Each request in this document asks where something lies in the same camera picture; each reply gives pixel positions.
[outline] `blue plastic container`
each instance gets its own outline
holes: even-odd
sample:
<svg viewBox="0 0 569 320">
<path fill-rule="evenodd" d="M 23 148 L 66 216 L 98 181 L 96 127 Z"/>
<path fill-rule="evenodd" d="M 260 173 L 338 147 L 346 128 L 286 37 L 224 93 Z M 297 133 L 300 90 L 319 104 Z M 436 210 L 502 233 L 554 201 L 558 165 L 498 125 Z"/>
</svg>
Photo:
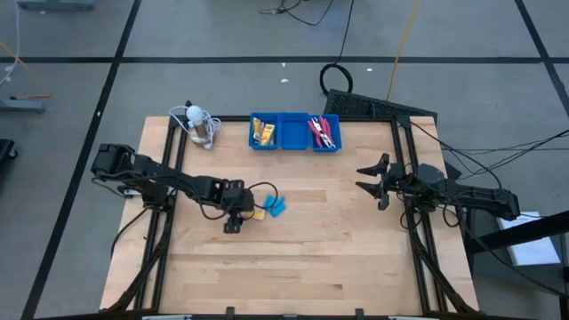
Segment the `blue plastic container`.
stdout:
<svg viewBox="0 0 569 320">
<path fill-rule="evenodd" d="M 255 150 L 275 150 L 278 148 L 278 146 L 280 145 L 280 113 L 276 113 L 276 112 L 257 112 L 257 113 L 251 113 L 251 118 L 249 119 L 249 147 L 255 149 Z M 252 119 L 256 117 L 258 119 L 260 119 L 263 123 L 265 124 L 274 124 L 275 127 L 275 131 L 273 132 L 273 139 L 274 139 L 274 144 L 272 145 L 267 145 L 267 146 L 262 146 L 258 143 L 255 143 L 253 138 L 252 138 L 252 133 L 253 133 L 253 126 L 252 126 Z"/>
<path fill-rule="evenodd" d="M 310 115 L 309 119 L 312 117 L 318 118 L 320 115 Z M 330 124 L 330 131 L 332 132 L 332 141 L 336 148 L 327 148 L 325 144 L 322 142 L 322 148 L 319 148 L 316 143 L 316 138 L 314 133 L 310 132 L 310 145 L 314 152 L 336 152 L 341 149 L 341 133 L 340 133 L 340 119 L 338 115 L 322 115 L 322 118 L 328 121 Z"/>
<path fill-rule="evenodd" d="M 284 150 L 306 150 L 310 144 L 308 113 L 284 112 L 280 117 L 280 146 Z"/>
</svg>

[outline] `wooden table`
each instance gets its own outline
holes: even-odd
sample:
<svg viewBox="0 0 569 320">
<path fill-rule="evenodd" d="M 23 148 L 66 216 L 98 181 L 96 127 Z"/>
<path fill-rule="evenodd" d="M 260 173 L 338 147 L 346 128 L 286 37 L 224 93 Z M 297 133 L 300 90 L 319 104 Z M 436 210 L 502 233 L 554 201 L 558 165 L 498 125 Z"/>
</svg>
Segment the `wooden table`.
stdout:
<svg viewBox="0 0 569 320">
<path fill-rule="evenodd" d="M 437 134 L 432 118 L 413 121 Z M 167 117 L 147 118 L 138 153 L 160 162 L 167 124 Z M 242 179 L 246 185 L 270 181 L 286 198 L 287 208 L 276 219 L 249 220 L 240 234 L 226 235 L 224 219 L 204 219 L 197 204 L 180 194 L 160 312 L 223 314 L 231 306 L 238 314 L 354 315 L 355 308 L 363 308 L 367 315 L 420 315 L 409 236 L 399 225 L 403 204 L 393 195 L 389 208 L 379 212 L 377 201 L 354 184 L 377 182 L 356 169 L 376 164 L 382 153 L 396 161 L 389 124 L 341 123 L 343 149 L 325 155 L 253 151 L 247 146 L 248 126 L 224 123 L 213 150 L 188 140 L 182 170 Z M 444 172 L 438 143 L 414 127 L 413 136 L 419 162 Z M 173 148 L 170 165 L 175 153 Z M 269 192 L 260 188 L 253 193 L 262 203 Z M 127 200 L 121 227 L 140 208 L 140 199 Z M 139 271 L 149 220 L 150 215 L 140 220 L 116 245 L 102 308 L 115 302 Z M 431 213 L 431 222 L 440 268 L 477 308 L 460 230 L 448 228 L 441 212 Z M 437 309 L 425 270 L 431 308 Z M 154 281 L 150 276 L 145 306 Z"/>
</svg>

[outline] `red-handled pliers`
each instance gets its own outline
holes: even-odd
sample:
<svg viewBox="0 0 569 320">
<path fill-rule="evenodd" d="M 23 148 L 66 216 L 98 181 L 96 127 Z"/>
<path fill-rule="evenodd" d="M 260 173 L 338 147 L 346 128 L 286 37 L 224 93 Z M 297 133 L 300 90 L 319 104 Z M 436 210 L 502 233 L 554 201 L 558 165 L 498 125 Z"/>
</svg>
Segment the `red-handled pliers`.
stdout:
<svg viewBox="0 0 569 320">
<path fill-rule="evenodd" d="M 316 136 L 316 141 L 319 148 L 322 147 L 322 142 L 320 142 L 320 139 L 322 139 L 328 148 L 336 148 L 336 145 L 334 145 L 332 138 L 330 138 L 330 136 L 332 136 L 332 133 L 330 131 L 330 124 L 328 124 L 328 120 L 322 118 L 322 116 L 319 118 L 313 117 L 309 121 L 309 128 Z"/>
</svg>

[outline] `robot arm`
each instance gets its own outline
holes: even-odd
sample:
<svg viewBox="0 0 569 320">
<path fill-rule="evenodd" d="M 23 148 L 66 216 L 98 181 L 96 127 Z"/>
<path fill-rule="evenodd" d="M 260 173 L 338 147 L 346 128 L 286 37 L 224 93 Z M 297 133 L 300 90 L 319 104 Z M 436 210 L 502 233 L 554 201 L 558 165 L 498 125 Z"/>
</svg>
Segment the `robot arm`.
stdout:
<svg viewBox="0 0 569 320">
<path fill-rule="evenodd" d="M 122 182 L 140 192 L 145 206 L 155 209 L 169 205 L 171 189 L 182 191 L 200 205 L 209 205 L 229 214 L 225 233 L 239 233 L 241 212 L 251 212 L 254 200 L 242 180 L 209 176 L 190 176 L 159 164 L 150 157 L 137 155 L 129 146 L 101 144 L 91 172 L 101 181 Z"/>
</svg>

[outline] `black cable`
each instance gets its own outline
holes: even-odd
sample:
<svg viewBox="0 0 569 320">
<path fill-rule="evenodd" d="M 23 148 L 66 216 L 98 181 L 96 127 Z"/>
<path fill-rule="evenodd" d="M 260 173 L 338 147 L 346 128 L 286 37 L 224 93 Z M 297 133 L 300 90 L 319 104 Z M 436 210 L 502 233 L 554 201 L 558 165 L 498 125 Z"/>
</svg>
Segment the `black cable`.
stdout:
<svg viewBox="0 0 569 320">
<path fill-rule="evenodd" d="M 530 218 L 535 218 L 535 219 L 541 219 L 541 217 L 532 216 L 531 214 L 520 213 L 519 215 L 523 215 L 525 217 L 530 217 Z"/>
<path fill-rule="evenodd" d="M 344 45 L 346 45 L 346 38 L 348 37 L 349 23 L 352 18 L 353 9 L 354 9 L 354 0 L 352 0 L 349 6 L 348 23 L 346 24 L 346 31 L 344 32 L 344 38 L 341 42 L 341 49 L 338 58 L 334 63 L 329 63 L 325 65 L 322 68 L 322 70 L 320 70 L 320 89 L 322 90 L 322 93 L 326 97 L 328 96 L 328 90 L 324 85 L 324 74 L 326 73 L 326 71 L 328 71 L 329 68 L 338 69 L 344 75 L 344 77 L 346 77 L 346 80 L 348 80 L 348 92 L 352 92 L 352 90 L 354 89 L 354 78 L 352 78 L 352 75 L 349 73 L 349 71 L 346 68 L 338 64 L 338 62 L 340 62 L 341 55 L 344 53 Z"/>
<path fill-rule="evenodd" d="M 564 138 L 564 137 L 569 137 L 569 134 L 566 134 L 564 132 L 561 132 L 559 134 L 556 134 L 554 136 L 552 136 L 551 138 L 556 137 L 556 138 Z M 544 139 L 540 139 L 540 140 L 535 140 L 535 141 L 530 141 L 530 142 L 526 142 L 526 143 L 521 143 L 515 146 L 511 146 L 511 147 L 502 147 L 502 148 L 459 148 L 457 150 L 459 151 L 463 151 L 465 153 L 468 153 L 469 155 L 472 156 L 478 156 L 478 155 L 486 155 L 492 152 L 497 152 L 497 151 L 525 151 L 527 149 L 523 149 L 523 148 L 519 148 L 519 147 L 524 147 L 524 146 L 529 146 L 529 145 L 533 145 L 533 144 L 537 144 L 537 143 L 541 143 L 544 141 L 548 141 L 550 138 L 544 138 Z M 536 149 L 532 149 L 532 151 L 551 151 L 551 150 L 569 150 L 569 148 L 536 148 Z"/>
<path fill-rule="evenodd" d="M 419 215 L 419 219 L 415 221 L 415 213 L 417 213 L 417 212 L 413 212 L 413 221 L 414 221 L 413 229 L 417 228 L 421 224 L 421 222 L 423 221 L 422 215 Z M 399 225 L 401 226 L 401 228 L 408 230 L 409 226 L 406 226 L 403 224 L 403 217 L 405 217 L 406 214 L 407 214 L 407 212 L 401 213 L 401 216 L 399 217 Z"/>
<path fill-rule="evenodd" d="M 510 268 L 512 271 L 516 272 L 517 274 L 519 274 L 521 277 L 523 277 L 525 280 L 531 282 L 532 284 L 535 284 L 537 286 L 540 286 L 541 288 L 545 289 L 546 291 L 548 291 L 551 294 L 555 294 L 558 297 L 561 298 L 565 298 L 565 299 L 569 299 L 569 295 L 562 293 L 558 290 L 556 290 L 555 288 L 552 288 L 546 284 L 543 284 L 535 279 L 533 279 L 532 277 L 526 275 L 525 273 L 521 272 L 520 270 L 514 268 L 514 266 L 510 265 L 508 262 L 504 261 L 502 258 L 498 257 L 498 255 L 496 253 L 493 252 L 492 249 L 490 249 L 482 240 L 480 240 L 480 238 L 478 238 L 477 236 L 474 236 L 472 234 L 472 232 L 470 231 L 468 226 L 464 226 L 464 231 L 466 231 L 466 233 L 468 233 L 470 235 L 470 237 L 472 237 L 476 242 L 478 242 L 478 244 L 480 244 L 480 246 L 482 246 L 486 251 L 488 251 L 490 254 L 492 254 L 492 256 L 499 261 L 501 264 L 503 264 L 504 266 Z"/>
<path fill-rule="evenodd" d="M 253 189 L 253 188 L 255 188 L 255 187 L 263 186 L 263 185 L 265 185 L 265 186 L 271 186 L 271 187 L 275 190 L 275 201 L 273 201 L 273 204 L 272 204 L 272 205 L 266 206 L 266 207 L 265 207 L 265 206 L 260 206 L 260 205 L 255 204 L 255 203 L 253 203 L 253 205 L 254 205 L 255 207 L 259 208 L 259 209 L 262 209 L 262 210 L 272 210 L 273 208 L 275 208 L 275 204 L 276 204 L 276 202 L 278 201 L 278 189 L 275 187 L 274 184 L 272 184 L 272 183 L 270 183 L 270 182 L 267 182 L 267 181 L 263 181 L 263 182 L 255 183 L 254 185 L 250 186 L 250 187 L 247 188 L 247 189 L 248 189 L 248 190 L 251 190 L 251 189 Z"/>
<path fill-rule="evenodd" d="M 459 180 L 464 180 L 464 179 L 470 178 L 470 177 L 472 177 L 472 176 L 474 176 L 474 175 L 477 175 L 477 174 L 483 174 L 483 173 L 486 173 L 486 172 L 492 172 L 492 170 L 497 169 L 497 168 L 500 168 L 500 167 L 502 167 L 502 166 L 504 166 L 504 165 L 506 165 L 506 164 L 509 164 L 509 163 L 511 163 L 512 161 L 518 159 L 519 157 L 521 157 L 521 156 L 527 154 L 528 152 L 530 152 L 530 151 L 532 151 L 532 150 L 535 150 L 536 148 L 538 148 L 538 147 L 540 147 L 540 146 L 542 146 L 542 145 L 544 145 L 544 144 L 546 144 L 546 143 L 552 141 L 553 139 L 556 139 L 556 138 L 559 138 L 559 137 L 564 136 L 564 135 L 565 135 L 566 133 L 568 133 L 568 132 L 569 132 L 569 129 L 568 129 L 568 130 L 565 130 L 565 131 L 563 131 L 563 132 L 561 132 L 561 133 L 558 133 L 558 134 L 556 134 L 556 135 L 554 135 L 554 136 L 552 136 L 552 137 L 549 137 L 549 138 L 547 138 L 547 139 L 545 139 L 545 140 L 541 140 L 541 142 L 534 144 L 534 145 L 533 145 L 531 148 L 529 148 L 529 149 L 526 149 L 526 150 L 524 150 L 524 151 L 517 152 L 516 154 L 511 155 L 511 156 L 507 156 L 507 157 L 501 159 L 500 161 L 498 161 L 497 163 L 492 164 L 492 165 L 490 165 L 489 167 L 484 168 L 484 169 L 482 169 L 482 170 L 478 170 L 478 171 L 476 171 L 476 172 L 474 172 L 474 173 L 472 173 L 472 174 L 470 174 L 470 175 L 468 175 L 468 176 L 466 176 L 466 177 L 459 178 Z"/>
<path fill-rule="evenodd" d="M 438 139 L 438 138 L 436 138 L 435 136 L 433 136 L 432 134 L 428 133 L 428 132 L 427 132 L 425 129 L 423 129 L 420 125 L 418 125 L 418 124 L 416 124 L 415 122 L 411 121 L 411 119 L 403 118 L 403 117 L 401 117 L 401 118 L 403 119 L 403 121 L 409 122 L 410 124 L 416 126 L 419 130 L 421 130 L 422 132 L 424 132 L 425 134 L 427 134 L 430 138 L 432 138 L 433 140 L 437 141 L 437 142 L 440 143 L 441 145 L 443 145 L 443 146 L 447 147 L 448 149 L 450 149 L 450 150 L 452 150 L 452 151 L 458 153 L 458 154 L 461 155 L 461 156 L 466 157 L 468 160 L 472 161 L 473 163 L 478 164 L 478 165 L 479 165 L 481 168 L 483 168 L 484 170 L 487 170 L 487 172 L 490 173 L 490 174 L 492 174 L 492 176 L 496 179 L 496 182 L 498 183 L 498 189 L 499 189 L 500 191 L 502 190 L 501 181 L 500 181 L 500 179 L 498 178 L 498 176 L 497 176 L 494 172 L 492 172 L 492 169 L 489 169 L 489 168 L 486 167 L 485 165 L 479 163 L 479 162 L 478 162 L 475 158 L 473 158 L 472 156 L 466 155 L 466 154 L 464 154 L 464 153 L 458 151 L 457 149 L 455 149 L 455 148 L 449 146 L 448 144 L 444 143 L 444 142 L 441 141 L 440 139 Z"/>
<path fill-rule="evenodd" d="M 296 4 L 294 4 L 292 7 L 290 8 L 285 8 L 285 4 L 284 2 L 281 2 L 281 5 L 279 5 L 277 8 L 275 9 L 263 9 L 263 10 L 259 10 L 259 14 L 283 14 L 285 13 L 287 10 L 292 10 L 294 8 L 296 8 L 297 6 L 299 6 L 299 4 L 301 4 L 302 0 L 299 0 Z"/>
<path fill-rule="evenodd" d="M 106 186 L 106 185 L 102 184 L 102 183 L 101 183 L 102 180 L 101 180 L 100 178 L 93 177 L 93 178 L 91 178 L 91 182 L 92 182 L 93 184 L 99 186 L 99 187 L 105 188 L 106 190 L 112 192 L 112 193 L 113 193 L 114 195 L 116 195 L 116 196 L 120 196 L 120 197 L 122 197 L 123 199 L 125 198 L 125 196 L 124 196 L 122 193 L 120 193 L 120 192 L 114 190 L 113 188 L 111 188 L 111 187 L 109 187 L 109 186 Z"/>
<path fill-rule="evenodd" d="M 466 170 L 467 170 L 468 172 L 470 172 L 470 173 L 474 173 L 472 170 L 470 170 L 470 168 L 468 168 L 467 165 L 465 165 L 465 164 L 462 162 L 462 160 L 454 153 L 453 150 L 447 149 L 447 151 L 449 151 L 449 152 L 451 153 L 451 155 L 453 155 L 453 156 L 456 158 L 456 160 L 458 160 L 458 161 L 462 164 L 462 166 L 464 167 L 464 169 L 466 169 Z"/>
<path fill-rule="evenodd" d="M 526 151 L 526 148 L 457 148 L 457 150 L 462 151 L 471 156 L 481 156 L 491 154 L 492 152 L 500 151 Z M 569 148 L 536 148 L 529 151 L 567 151 Z M 443 148 L 443 151 L 450 151 L 447 148 Z"/>
<path fill-rule="evenodd" d="M 315 27 L 315 26 L 319 25 L 320 22 L 322 22 L 322 20 L 324 19 L 324 17 L 326 16 L 326 14 L 328 13 L 328 11 L 330 10 L 330 7 L 332 6 L 332 3 L 333 3 L 333 2 L 334 2 L 334 0 L 330 0 L 330 3 L 328 4 L 328 7 L 327 7 L 326 10 L 324 11 L 324 14 L 322 14 L 322 17 L 320 17 L 320 20 L 319 20 L 318 22 L 316 22 L 316 23 L 312 23 L 312 22 L 305 21 L 305 20 L 303 20 L 303 19 L 301 19 L 301 18 L 299 18 L 299 17 L 297 17 L 297 16 L 295 16 L 294 14 L 291 13 L 291 9 L 292 9 L 292 8 L 295 8 L 296 6 L 298 6 L 298 4 L 294 5 L 293 7 L 289 8 L 289 9 L 286 9 L 286 8 L 285 8 L 285 0 L 281 0 L 281 7 L 284 8 L 284 12 L 286 12 L 288 15 L 290 15 L 291 17 L 293 17 L 295 20 L 297 20 L 297 21 L 299 21 L 299 22 L 302 22 L 302 23 L 304 23 L 304 24 L 306 24 L 306 25 L 309 25 L 309 26 L 311 26 L 311 27 Z"/>
<path fill-rule="evenodd" d="M 136 220 L 140 219 L 140 217 L 142 217 L 142 215 L 148 211 L 148 208 L 144 208 L 144 210 L 142 210 L 139 214 L 136 215 L 136 217 L 134 217 L 132 220 L 130 220 L 126 225 L 124 225 L 123 228 L 121 228 L 120 231 L 118 231 L 118 233 L 115 236 L 115 239 L 113 240 L 113 244 L 110 246 L 110 257 L 113 257 L 113 253 L 115 252 L 115 245 L 116 242 L 118 242 L 118 239 L 123 235 L 123 233 L 126 231 L 126 229 L 128 229 L 134 222 L 136 222 Z"/>
</svg>

